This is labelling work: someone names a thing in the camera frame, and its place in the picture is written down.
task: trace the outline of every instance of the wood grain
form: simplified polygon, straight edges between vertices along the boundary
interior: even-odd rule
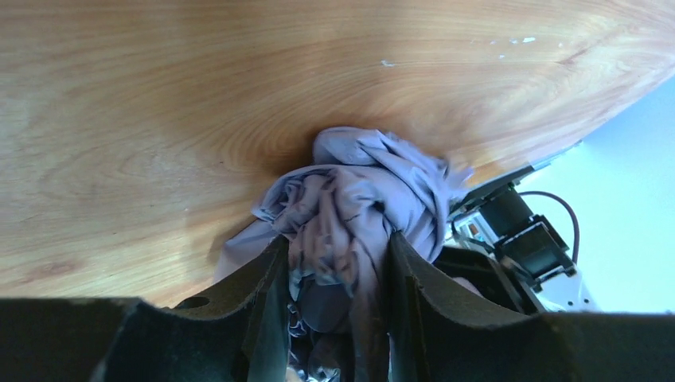
[[[673,1],[0,0],[0,294],[173,304],[321,129],[484,181],[669,78],[673,28]]]

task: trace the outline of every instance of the screw hole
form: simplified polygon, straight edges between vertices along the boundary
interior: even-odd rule
[[[208,305],[211,300],[202,296],[193,296],[181,301],[174,309],[192,309]]]

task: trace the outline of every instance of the black plastic part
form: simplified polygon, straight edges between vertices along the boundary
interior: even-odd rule
[[[394,382],[675,375],[673,316],[519,314],[459,286],[400,233],[390,240],[387,267]],[[160,310],[138,299],[0,300],[0,380],[280,382],[287,276],[287,242],[277,239],[198,294],[209,303],[193,308]]]
[[[487,183],[481,185],[480,187],[477,187],[476,189],[472,189],[466,195],[466,197],[462,199],[461,202],[457,203],[452,207],[451,214],[455,213],[461,208],[472,209],[473,207],[478,207],[479,205],[482,205],[484,202],[483,200],[484,197],[494,194],[495,192],[497,192],[500,189],[503,189],[504,187],[513,187],[514,184],[517,184],[520,180],[522,180],[524,177],[527,177],[533,172],[534,167],[525,166],[519,170],[513,171],[512,173],[508,173],[497,179],[488,181]]]
[[[498,192],[479,211],[498,237],[507,235],[514,227],[522,226],[532,215],[532,210],[511,187]]]
[[[536,314],[544,307],[532,290],[509,269],[480,252],[444,248],[434,267],[450,277],[471,282],[484,298],[522,314]]]
[[[283,381],[287,248],[274,240],[176,310],[136,298],[0,300],[0,380]]]
[[[675,375],[673,317],[526,316],[459,286],[401,234],[389,247],[400,268],[395,275],[402,276],[392,281],[398,292],[394,382],[668,381]]]

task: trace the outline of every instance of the crumpled fabric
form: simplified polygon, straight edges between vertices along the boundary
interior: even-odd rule
[[[386,381],[388,301],[382,285],[389,237],[402,231],[433,262],[451,204],[466,196],[471,170],[453,171],[447,160],[393,133],[355,127],[320,133],[313,159],[312,166],[282,176],[253,206],[258,220],[225,243],[216,281],[284,235],[290,241],[291,316],[297,317],[289,330],[295,338],[312,336],[302,342],[312,349],[300,352],[306,355],[297,367],[316,380]],[[340,342],[345,334],[349,346]],[[337,364],[349,377],[342,373],[340,379]]]

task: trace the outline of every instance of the wooden table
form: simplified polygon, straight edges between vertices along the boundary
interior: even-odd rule
[[[5,296],[173,304],[325,127],[478,182],[675,70],[673,1],[0,0],[0,31]]]

